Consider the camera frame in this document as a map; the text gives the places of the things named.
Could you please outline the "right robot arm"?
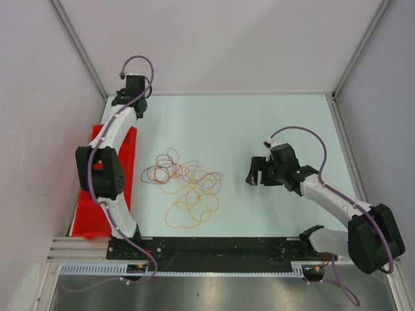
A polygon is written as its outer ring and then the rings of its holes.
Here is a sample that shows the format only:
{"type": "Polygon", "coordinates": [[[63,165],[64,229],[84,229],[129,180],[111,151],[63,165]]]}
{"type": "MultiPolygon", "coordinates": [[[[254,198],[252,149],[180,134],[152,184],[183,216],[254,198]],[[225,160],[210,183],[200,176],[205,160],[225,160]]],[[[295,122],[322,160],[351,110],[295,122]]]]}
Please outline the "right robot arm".
{"type": "Polygon", "coordinates": [[[317,169],[302,166],[294,148],[277,141],[266,141],[266,156],[253,156],[245,182],[252,186],[283,186],[308,199],[334,216],[345,231],[316,225],[304,231],[300,255],[314,260],[321,253],[347,257],[366,274],[381,270],[405,253],[405,244],[392,210],[349,198],[323,182],[317,169]]]}

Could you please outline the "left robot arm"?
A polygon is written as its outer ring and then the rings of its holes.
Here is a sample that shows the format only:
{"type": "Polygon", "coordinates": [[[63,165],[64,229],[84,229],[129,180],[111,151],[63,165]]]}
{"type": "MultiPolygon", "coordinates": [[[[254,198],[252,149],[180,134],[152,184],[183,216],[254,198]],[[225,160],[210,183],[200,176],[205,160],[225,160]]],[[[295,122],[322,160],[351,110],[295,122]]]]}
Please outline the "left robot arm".
{"type": "Polygon", "coordinates": [[[136,259],[142,254],[143,243],[134,237],[139,229],[126,203],[126,173],[119,151],[128,131],[147,110],[152,79],[136,74],[124,75],[123,79],[124,88],[112,101],[108,119],[89,145],[77,148],[75,159],[81,189],[88,191],[103,210],[112,236],[124,239],[121,252],[136,259]]]}

